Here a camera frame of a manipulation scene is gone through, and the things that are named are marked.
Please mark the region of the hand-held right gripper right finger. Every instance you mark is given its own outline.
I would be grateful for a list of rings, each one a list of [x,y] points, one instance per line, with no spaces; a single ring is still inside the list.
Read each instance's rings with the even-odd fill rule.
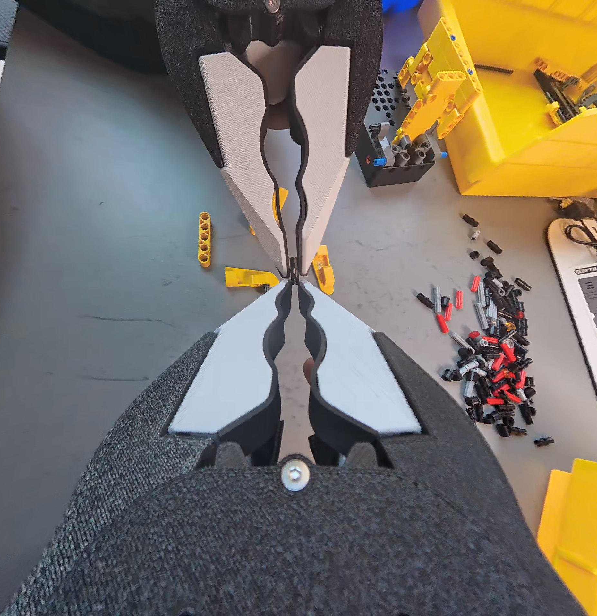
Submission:
[[[312,283],[299,283],[298,299],[313,360],[308,416],[315,463],[342,466],[355,445],[370,445],[376,465],[394,466],[393,449],[422,444],[423,426],[381,350],[383,335]]]

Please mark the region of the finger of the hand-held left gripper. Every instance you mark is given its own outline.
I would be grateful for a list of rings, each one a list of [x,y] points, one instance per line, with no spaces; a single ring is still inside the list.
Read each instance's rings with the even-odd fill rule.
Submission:
[[[273,214],[278,185],[262,153],[268,111],[261,75],[231,52],[199,58],[217,135],[222,176],[273,265],[288,276],[284,231]]]
[[[300,199],[296,247],[302,275],[323,239],[349,165],[350,56],[346,46],[321,45],[303,58],[294,75],[290,110],[302,148],[296,178]]]

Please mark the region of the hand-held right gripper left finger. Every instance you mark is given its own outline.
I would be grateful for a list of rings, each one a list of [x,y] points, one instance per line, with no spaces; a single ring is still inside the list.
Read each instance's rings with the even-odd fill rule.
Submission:
[[[291,301],[291,282],[279,283],[215,330],[169,435],[233,442],[253,466],[277,464],[284,423],[274,360],[286,341]]]

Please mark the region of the black and yellow lego model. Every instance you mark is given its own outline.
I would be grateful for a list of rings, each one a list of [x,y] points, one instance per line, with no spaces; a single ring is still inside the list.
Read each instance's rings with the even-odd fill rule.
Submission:
[[[461,31],[441,17],[400,71],[379,70],[356,147],[367,186],[419,181],[436,159],[428,131],[447,137],[481,93]]]

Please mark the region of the yellow lego connector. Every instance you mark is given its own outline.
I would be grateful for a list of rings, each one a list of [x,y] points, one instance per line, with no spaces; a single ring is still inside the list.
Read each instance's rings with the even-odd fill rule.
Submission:
[[[225,267],[225,283],[227,288],[266,288],[279,284],[279,279],[271,272]]]
[[[334,292],[334,273],[328,255],[328,248],[325,245],[320,245],[312,260],[312,267],[320,290],[326,295],[331,295]]]

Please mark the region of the medium yellow lego beam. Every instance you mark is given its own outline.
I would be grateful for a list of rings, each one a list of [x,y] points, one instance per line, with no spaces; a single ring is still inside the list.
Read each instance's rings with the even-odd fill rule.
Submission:
[[[211,217],[208,212],[201,212],[198,227],[198,260],[202,267],[209,267],[211,264]]]

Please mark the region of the pile of small lego pins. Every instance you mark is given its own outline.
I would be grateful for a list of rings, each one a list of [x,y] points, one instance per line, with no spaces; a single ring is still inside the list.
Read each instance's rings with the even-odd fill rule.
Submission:
[[[456,364],[440,377],[461,385],[472,422],[494,427],[502,438],[525,437],[537,414],[535,380],[527,372],[533,359],[523,301],[532,288],[518,277],[506,280],[494,260],[502,248],[492,240],[486,247],[486,256],[468,253],[482,273],[472,277],[467,300],[462,289],[444,296],[437,286],[428,295],[416,291],[414,296],[457,346]]]

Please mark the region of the yellow plastic bin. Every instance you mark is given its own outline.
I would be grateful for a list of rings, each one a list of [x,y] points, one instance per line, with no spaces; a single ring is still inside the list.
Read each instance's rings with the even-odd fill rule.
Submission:
[[[596,84],[597,1],[423,1],[428,38],[448,17],[479,71],[482,93],[445,138],[459,192],[480,196],[597,198],[597,108],[556,126],[533,76],[561,70],[579,78],[565,93],[577,102]]]
[[[597,615],[597,463],[575,459],[554,469],[537,543],[589,615]]]

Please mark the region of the long black lego beam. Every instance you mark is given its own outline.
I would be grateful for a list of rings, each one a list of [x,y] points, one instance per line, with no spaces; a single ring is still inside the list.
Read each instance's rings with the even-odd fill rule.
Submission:
[[[561,81],[538,68],[533,76],[547,98],[546,113],[556,126],[573,119],[580,113],[577,105],[564,91],[565,87],[578,82],[576,78]]]

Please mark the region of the person's left hand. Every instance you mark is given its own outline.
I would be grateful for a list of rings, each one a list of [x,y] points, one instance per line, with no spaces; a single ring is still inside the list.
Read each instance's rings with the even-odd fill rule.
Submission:
[[[286,130],[291,128],[291,120],[288,115],[287,99],[275,104],[269,105],[266,119],[266,127],[269,130]]]

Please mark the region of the wooden book stand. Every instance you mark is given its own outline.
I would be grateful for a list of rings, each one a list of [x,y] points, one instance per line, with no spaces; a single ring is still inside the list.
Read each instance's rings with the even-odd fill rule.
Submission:
[[[554,220],[547,229],[547,243],[565,297],[582,354],[597,397],[597,339],[573,269],[597,262],[595,250],[565,235],[570,219]]]

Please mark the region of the sticker sheet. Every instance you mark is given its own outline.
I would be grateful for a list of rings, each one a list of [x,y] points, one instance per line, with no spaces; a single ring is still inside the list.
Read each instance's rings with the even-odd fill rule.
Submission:
[[[597,339],[597,262],[573,269]]]

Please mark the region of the black power adapter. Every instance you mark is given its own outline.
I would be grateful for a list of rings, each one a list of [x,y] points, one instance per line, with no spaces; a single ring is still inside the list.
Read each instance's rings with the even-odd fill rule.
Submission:
[[[556,213],[563,219],[597,219],[597,199],[566,198],[557,205]]]

